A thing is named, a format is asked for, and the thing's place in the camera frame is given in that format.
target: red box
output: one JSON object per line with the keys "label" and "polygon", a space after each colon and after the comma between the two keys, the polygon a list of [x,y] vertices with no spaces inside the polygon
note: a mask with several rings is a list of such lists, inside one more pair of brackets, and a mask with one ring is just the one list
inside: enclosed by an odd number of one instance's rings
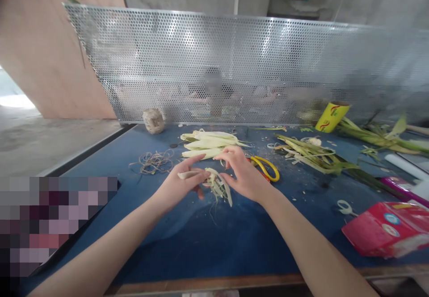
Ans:
{"label": "red box", "polygon": [[379,202],[341,230],[360,255],[399,258],[429,247],[429,211],[415,204]]}

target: metal mesh screen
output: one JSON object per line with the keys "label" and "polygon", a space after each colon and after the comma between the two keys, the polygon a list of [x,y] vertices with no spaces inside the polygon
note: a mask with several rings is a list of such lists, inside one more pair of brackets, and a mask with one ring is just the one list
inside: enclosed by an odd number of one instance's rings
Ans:
{"label": "metal mesh screen", "polygon": [[65,5],[119,120],[302,124],[429,109],[429,34],[263,17]]}

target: yellow container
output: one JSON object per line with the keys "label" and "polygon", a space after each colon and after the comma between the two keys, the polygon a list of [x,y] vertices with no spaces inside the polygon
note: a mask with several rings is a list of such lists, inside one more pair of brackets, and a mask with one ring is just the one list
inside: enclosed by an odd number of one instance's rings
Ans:
{"label": "yellow container", "polygon": [[331,133],[349,108],[350,104],[343,101],[329,103],[315,126],[316,130]]}

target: wooden board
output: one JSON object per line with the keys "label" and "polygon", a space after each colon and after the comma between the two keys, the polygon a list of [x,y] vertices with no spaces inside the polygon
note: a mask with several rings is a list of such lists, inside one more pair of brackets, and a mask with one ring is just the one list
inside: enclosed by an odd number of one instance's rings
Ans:
{"label": "wooden board", "polygon": [[[428,275],[429,265],[409,265],[402,267],[379,267],[358,269],[360,274],[367,280],[380,278],[413,277],[418,275]],[[259,275],[240,277],[218,277],[218,278],[198,278],[167,280],[158,282],[145,282],[140,284],[125,284],[122,286],[111,286],[106,295],[134,294],[134,293],[172,293],[172,292],[195,292],[243,289],[254,287],[270,287],[281,285],[304,284],[301,274],[287,275]]]}
{"label": "wooden board", "polygon": [[45,118],[116,118],[62,2],[0,0],[0,64]]}

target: table edge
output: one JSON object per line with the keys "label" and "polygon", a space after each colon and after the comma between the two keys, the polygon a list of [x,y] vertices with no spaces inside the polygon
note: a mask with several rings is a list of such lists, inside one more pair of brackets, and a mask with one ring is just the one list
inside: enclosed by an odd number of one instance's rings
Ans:
{"label": "table edge", "polygon": [[[368,280],[378,278],[411,277],[429,274],[429,264],[360,268],[358,271]],[[194,278],[111,286],[106,291],[106,295],[211,291],[303,283],[305,283],[305,281],[300,273],[291,273],[286,275]]]}

